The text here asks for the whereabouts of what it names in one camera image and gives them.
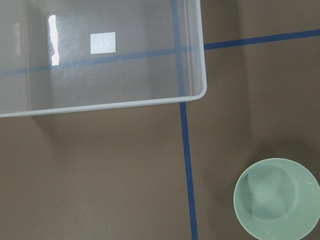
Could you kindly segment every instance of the floor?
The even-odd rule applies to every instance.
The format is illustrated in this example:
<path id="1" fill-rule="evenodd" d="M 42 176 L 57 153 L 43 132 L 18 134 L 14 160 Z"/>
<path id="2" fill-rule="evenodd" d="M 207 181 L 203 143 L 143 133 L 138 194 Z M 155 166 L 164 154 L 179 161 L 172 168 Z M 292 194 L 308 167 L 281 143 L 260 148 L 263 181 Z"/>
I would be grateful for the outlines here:
<path id="1" fill-rule="evenodd" d="M 205 44 L 320 29 L 318 0 L 201 4 Z M 186 104 L 199 240 L 255 239 L 233 209 L 252 163 L 287 158 L 320 180 L 319 49 L 206 50 L 207 93 Z M 0 239 L 192 239 L 179 104 L 1 118 L 0 133 Z"/>

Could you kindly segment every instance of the light green bowl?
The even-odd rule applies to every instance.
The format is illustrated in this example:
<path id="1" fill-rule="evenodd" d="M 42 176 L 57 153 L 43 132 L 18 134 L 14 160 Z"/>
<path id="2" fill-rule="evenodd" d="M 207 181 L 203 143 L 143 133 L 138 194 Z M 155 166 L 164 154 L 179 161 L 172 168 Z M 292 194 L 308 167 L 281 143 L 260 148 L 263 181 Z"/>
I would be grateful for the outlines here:
<path id="1" fill-rule="evenodd" d="M 241 225 L 255 238 L 299 240 L 319 221 L 320 186 L 295 161 L 265 159 L 241 174 L 233 205 Z"/>

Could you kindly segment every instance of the clear plastic bin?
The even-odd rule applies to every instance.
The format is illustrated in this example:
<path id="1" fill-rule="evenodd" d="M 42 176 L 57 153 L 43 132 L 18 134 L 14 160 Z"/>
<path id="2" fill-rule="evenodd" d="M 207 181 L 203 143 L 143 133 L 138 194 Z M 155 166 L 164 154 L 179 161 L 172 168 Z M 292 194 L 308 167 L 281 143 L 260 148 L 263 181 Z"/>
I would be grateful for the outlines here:
<path id="1" fill-rule="evenodd" d="M 2 0 L 0 117 L 186 102 L 207 89 L 199 0 Z"/>

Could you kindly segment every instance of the blue painter's tape line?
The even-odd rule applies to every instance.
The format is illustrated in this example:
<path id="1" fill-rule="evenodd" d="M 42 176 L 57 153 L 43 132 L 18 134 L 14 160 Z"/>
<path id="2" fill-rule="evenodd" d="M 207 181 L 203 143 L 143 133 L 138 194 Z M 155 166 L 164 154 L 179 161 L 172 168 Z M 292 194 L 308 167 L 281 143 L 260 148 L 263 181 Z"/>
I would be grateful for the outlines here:
<path id="1" fill-rule="evenodd" d="M 182 61 L 182 52 L 184 49 L 181 46 L 181 36 L 180 36 L 180 24 L 179 24 L 179 7 L 177 0 L 171 0 L 171 11 L 172 11 L 172 22 L 173 22 L 173 36 L 174 36 L 174 46 L 175 46 L 175 61 L 178 77 L 178 90 L 179 96 L 184 97 L 185 93 L 185 76 L 184 76 L 184 66 Z"/>
<path id="2" fill-rule="evenodd" d="M 182 141 L 183 141 L 186 185 L 187 185 L 188 201 L 189 201 L 191 237 L 192 237 L 192 240 L 198 240 L 198 226 L 197 226 L 197 215 L 196 215 L 194 180 L 193 180 L 193 175 L 192 175 L 187 106 L 186 106 L 185 102 L 180 103 L 180 117 L 181 117 L 181 128 L 182 128 Z"/>
<path id="3" fill-rule="evenodd" d="M 29 68 L 21 68 L 15 69 L 11 71 L 4 71 L 0 72 L 0 77 L 8 77 L 8 76 L 15 76 L 15 75 L 23 75 L 27 73 L 38 73 L 43 71 L 54 71 L 60 69 L 68 69 L 68 68 L 77 68 L 83 66 L 90 66 L 90 65 L 98 65 L 98 64 L 107 64 L 107 63 L 116 63 L 116 62 L 123 62 L 129 60 L 136 60 L 136 59 L 148 59 L 154 57 L 161 57 L 161 56 L 168 56 L 176 54 L 175 48 L 168 48 L 164 50 L 155 50 L 155 51 L 146 51 L 146 52 L 138 52 L 138 53 L 130 53 L 124 55 L 116 55 L 116 56 L 107 56 L 107 57 L 100 57 L 100 58 L 93 58 L 93 59 L 86 59 L 86 60 L 79 60 L 79 61 L 71 61 L 61 63 L 58 66 L 35 66 Z"/>
<path id="4" fill-rule="evenodd" d="M 179 7 L 178 7 L 177 0 L 171 0 L 171 10 L 172 10 L 172 21 L 173 21 L 174 46 L 176 50 L 175 59 L 176 59 L 176 68 L 177 68 L 178 89 L 179 89 L 179 95 L 185 96 L 186 94 L 185 93 L 185 76 L 184 76 L 182 53 L 187 51 L 188 48 L 184 48 L 181 46 Z M 181 128 L 182 128 L 186 186 L 187 186 L 188 203 L 189 203 L 191 238 L 192 240 L 198 240 L 194 181 L 192 176 L 187 107 L 185 102 L 180 103 L 180 117 L 181 117 Z"/>
<path id="5" fill-rule="evenodd" d="M 221 41 L 215 43 L 207 43 L 204 45 L 204 50 L 214 50 L 214 49 L 223 49 L 223 48 L 231 48 L 238 47 L 244 45 L 252 45 L 252 44 L 263 44 L 270 42 L 278 42 L 285 40 L 293 40 L 293 39 L 303 39 L 303 38 L 311 38 L 311 37 L 319 37 L 320 29 L 310 30 L 310 31 L 299 31 L 299 32 L 291 32 L 270 36 L 259 36 L 231 41 Z"/>

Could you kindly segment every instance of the white label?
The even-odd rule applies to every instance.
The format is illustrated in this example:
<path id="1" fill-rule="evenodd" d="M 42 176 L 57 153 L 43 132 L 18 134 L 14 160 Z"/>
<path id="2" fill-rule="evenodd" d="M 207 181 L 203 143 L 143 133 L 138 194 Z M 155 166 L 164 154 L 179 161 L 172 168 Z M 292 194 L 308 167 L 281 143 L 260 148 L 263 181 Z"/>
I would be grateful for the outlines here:
<path id="1" fill-rule="evenodd" d="M 105 32 L 90 34 L 91 54 L 109 54 L 116 52 L 116 33 Z"/>

